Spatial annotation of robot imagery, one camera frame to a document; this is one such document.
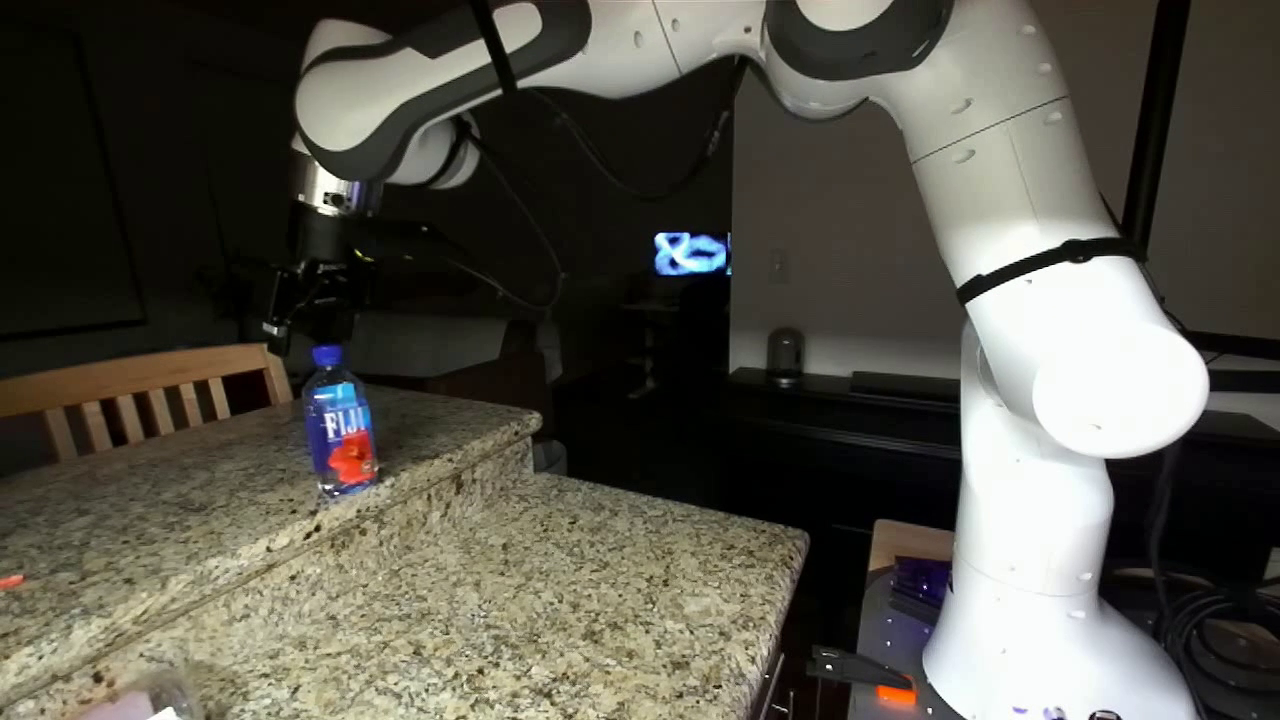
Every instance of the bottle cap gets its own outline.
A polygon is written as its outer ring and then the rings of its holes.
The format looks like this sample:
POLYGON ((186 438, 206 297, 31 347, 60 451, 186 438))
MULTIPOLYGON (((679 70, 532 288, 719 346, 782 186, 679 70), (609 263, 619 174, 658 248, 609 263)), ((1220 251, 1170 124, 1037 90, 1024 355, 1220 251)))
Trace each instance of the bottle cap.
POLYGON ((313 363, 334 368, 334 363, 342 363, 342 347, 340 346, 313 346, 313 363))

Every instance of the black band on robot arm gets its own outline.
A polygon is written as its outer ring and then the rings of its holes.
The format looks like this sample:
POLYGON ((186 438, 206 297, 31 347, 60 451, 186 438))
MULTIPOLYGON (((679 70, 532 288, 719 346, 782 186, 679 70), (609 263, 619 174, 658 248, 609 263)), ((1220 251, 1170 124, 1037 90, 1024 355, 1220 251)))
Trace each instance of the black band on robot arm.
POLYGON ((1096 242, 1062 242, 1059 248, 1049 248, 1049 251, 1037 251, 1037 257, 1024 257, 1024 262, 1010 262, 995 274, 981 274, 973 282, 965 282, 957 288, 961 304, 973 304, 976 297, 1007 283, 1007 282, 1019 282, 1019 278, 1032 278, 1032 274, 1043 274, 1052 263, 1087 263, 1096 257, 1132 257, 1132 248, 1121 242, 1121 238, 1096 238, 1096 242))
POLYGON ((516 93, 513 56, 506 56, 503 39, 494 38, 488 0, 473 0, 473 17, 479 24, 494 79, 500 79, 503 96, 513 96, 516 93))

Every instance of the plastic bottle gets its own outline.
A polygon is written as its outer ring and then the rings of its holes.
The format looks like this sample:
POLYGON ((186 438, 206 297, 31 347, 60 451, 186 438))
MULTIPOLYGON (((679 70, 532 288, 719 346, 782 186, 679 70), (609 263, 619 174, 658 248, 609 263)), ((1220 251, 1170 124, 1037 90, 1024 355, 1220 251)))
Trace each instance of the plastic bottle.
POLYGON ((304 385, 304 424, 322 498, 351 498, 376 485, 372 403, 340 346, 313 347, 314 375, 304 385))

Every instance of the bottle label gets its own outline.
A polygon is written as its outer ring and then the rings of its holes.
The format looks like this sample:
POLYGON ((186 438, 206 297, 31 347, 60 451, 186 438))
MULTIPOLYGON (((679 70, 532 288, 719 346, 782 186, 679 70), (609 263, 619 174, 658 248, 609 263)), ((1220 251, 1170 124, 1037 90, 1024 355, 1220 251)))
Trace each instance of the bottle label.
POLYGON ((340 491, 372 485, 376 480, 376 450, 372 450, 372 424, 366 407, 361 399, 355 385, 326 385, 314 390, 314 433, 322 438, 318 444, 318 465, 326 475, 340 485, 340 491))

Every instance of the wooden chair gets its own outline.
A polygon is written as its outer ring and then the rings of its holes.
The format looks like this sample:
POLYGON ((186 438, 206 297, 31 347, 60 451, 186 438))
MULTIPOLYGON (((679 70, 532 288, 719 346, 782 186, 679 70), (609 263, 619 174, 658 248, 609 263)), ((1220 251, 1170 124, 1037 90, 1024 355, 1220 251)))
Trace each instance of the wooden chair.
POLYGON ((55 459, 71 459, 226 419, 226 381, 239 375, 259 375, 259 403, 290 399, 289 372, 264 346, 214 346, 6 375, 0 419, 44 415, 55 459))

